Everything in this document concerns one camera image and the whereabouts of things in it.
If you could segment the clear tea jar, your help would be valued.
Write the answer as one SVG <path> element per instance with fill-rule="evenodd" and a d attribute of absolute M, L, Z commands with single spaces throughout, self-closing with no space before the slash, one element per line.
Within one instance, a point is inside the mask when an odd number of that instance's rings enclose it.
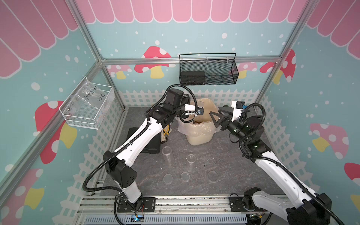
<path fill-rule="evenodd" d="M 197 115 L 195 117 L 195 122 L 201 123 L 201 122 L 208 122 L 211 120 L 210 116 L 209 116 L 209 110 L 205 108 L 205 102 L 203 101 L 198 101 L 198 109 L 203 110 L 201 111 L 201 115 Z"/>
<path fill-rule="evenodd" d="M 186 157 L 186 160 L 187 160 L 187 169 L 189 172 L 191 172 L 194 168 L 194 165 L 195 165 L 195 162 L 197 160 L 196 156 L 193 155 L 193 154 L 189 154 L 187 157 Z"/>
<path fill-rule="evenodd" d="M 173 164 L 173 151 L 169 146 L 165 146 L 162 149 L 162 155 L 163 155 L 163 159 L 165 161 L 165 164 L 167 166 L 171 166 Z"/>

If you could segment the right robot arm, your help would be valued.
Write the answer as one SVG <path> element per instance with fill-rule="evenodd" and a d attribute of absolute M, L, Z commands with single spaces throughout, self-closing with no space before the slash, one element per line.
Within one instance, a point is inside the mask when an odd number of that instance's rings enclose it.
<path fill-rule="evenodd" d="M 244 192 L 246 210 L 264 209 L 290 225 L 328 225 L 332 219 L 343 224 L 332 211 L 331 199 L 300 181 L 261 140 L 266 119 L 266 110 L 261 104 L 243 108 L 243 102 L 238 101 L 233 112 L 219 110 L 210 112 L 210 117 L 215 127 L 228 130 L 238 138 L 242 155 L 263 169 L 287 196 L 287 199 L 280 199 L 253 187 Z"/>

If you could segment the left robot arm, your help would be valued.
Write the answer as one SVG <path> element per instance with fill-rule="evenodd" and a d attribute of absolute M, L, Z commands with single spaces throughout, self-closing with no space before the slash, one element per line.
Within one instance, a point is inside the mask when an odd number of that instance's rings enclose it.
<path fill-rule="evenodd" d="M 146 111 L 145 120 L 139 129 L 121 147 L 113 152 L 105 152 L 103 162 L 85 178 L 82 184 L 83 191 L 115 190 L 119 193 L 116 199 L 124 199 L 132 211 L 139 211 L 143 207 L 143 194 L 136 183 L 137 172 L 132 169 L 132 165 L 146 145 L 163 132 L 174 118 L 196 116 L 199 111 L 197 99 L 188 87 L 181 84 L 170 85 L 160 100 Z M 87 186 L 101 168 L 105 168 L 107 174 L 116 182 L 116 186 Z"/>

